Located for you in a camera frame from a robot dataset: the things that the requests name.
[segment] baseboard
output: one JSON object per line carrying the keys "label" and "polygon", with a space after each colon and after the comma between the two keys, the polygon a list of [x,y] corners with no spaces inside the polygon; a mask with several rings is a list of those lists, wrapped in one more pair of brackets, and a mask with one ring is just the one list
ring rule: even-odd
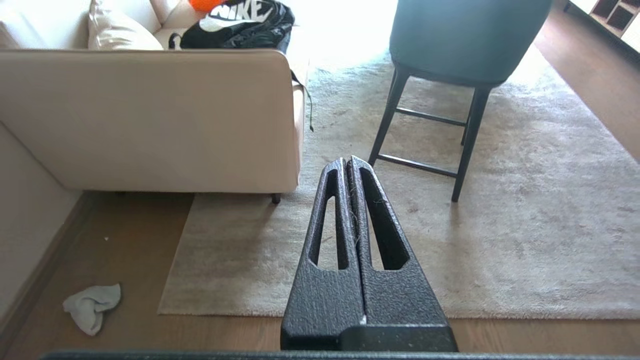
{"label": "baseboard", "polygon": [[73,245],[76,236],[94,208],[98,196],[99,194],[95,192],[84,192],[80,196],[64,224],[56,232],[35,270],[22,285],[9,310],[0,319],[0,359],[6,355],[67,249]]}

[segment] stool footrest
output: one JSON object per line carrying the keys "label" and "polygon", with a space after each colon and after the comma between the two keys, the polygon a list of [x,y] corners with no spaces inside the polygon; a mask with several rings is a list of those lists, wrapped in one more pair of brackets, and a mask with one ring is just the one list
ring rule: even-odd
{"label": "stool footrest", "polygon": [[459,120],[449,119],[449,118],[446,118],[446,117],[440,117],[440,116],[437,116],[437,115],[432,115],[432,114],[427,114],[427,113],[421,113],[419,111],[413,111],[413,110],[409,110],[409,109],[405,109],[405,108],[396,108],[396,112],[397,113],[401,113],[401,114],[405,114],[405,115],[411,115],[411,116],[420,117],[420,118],[423,118],[423,119],[444,122],[445,124],[450,124],[450,125],[456,125],[456,126],[466,126],[467,125],[466,122],[462,122],[462,121],[459,121]]}
{"label": "stool footrest", "polygon": [[449,170],[444,169],[444,168],[439,168],[439,167],[435,167],[435,166],[432,166],[432,165],[429,165],[429,164],[420,163],[418,161],[397,158],[397,157],[391,156],[391,155],[378,154],[378,159],[389,161],[389,162],[400,164],[400,165],[406,165],[408,167],[419,168],[420,170],[425,170],[425,171],[428,171],[428,172],[434,172],[434,173],[440,174],[440,175],[451,176],[451,177],[458,176],[457,173],[455,173],[453,171],[449,171]]}

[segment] black backpack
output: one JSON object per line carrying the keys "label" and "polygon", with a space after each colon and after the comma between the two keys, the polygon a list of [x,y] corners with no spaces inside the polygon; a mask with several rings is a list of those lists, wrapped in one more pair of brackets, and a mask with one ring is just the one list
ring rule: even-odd
{"label": "black backpack", "polygon": [[[182,35],[183,49],[271,48],[287,52],[295,17],[276,0],[228,0]],[[174,33],[169,48],[175,48]]]}

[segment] orange object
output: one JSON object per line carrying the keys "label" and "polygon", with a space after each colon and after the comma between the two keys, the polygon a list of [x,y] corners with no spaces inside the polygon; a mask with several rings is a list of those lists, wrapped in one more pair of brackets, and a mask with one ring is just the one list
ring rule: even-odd
{"label": "orange object", "polygon": [[199,12],[211,12],[213,8],[224,3],[225,0],[189,0],[189,4]]}

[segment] cloth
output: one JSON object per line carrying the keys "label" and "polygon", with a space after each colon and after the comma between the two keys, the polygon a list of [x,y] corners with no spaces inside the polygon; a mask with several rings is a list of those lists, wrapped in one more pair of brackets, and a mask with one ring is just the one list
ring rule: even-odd
{"label": "cloth", "polygon": [[182,35],[182,49],[272,48],[287,52],[295,17],[276,0],[228,0]]}
{"label": "cloth", "polygon": [[94,336],[102,327],[102,313],[116,307],[119,301],[120,284],[92,286],[69,296],[62,308],[71,314],[80,330]]}

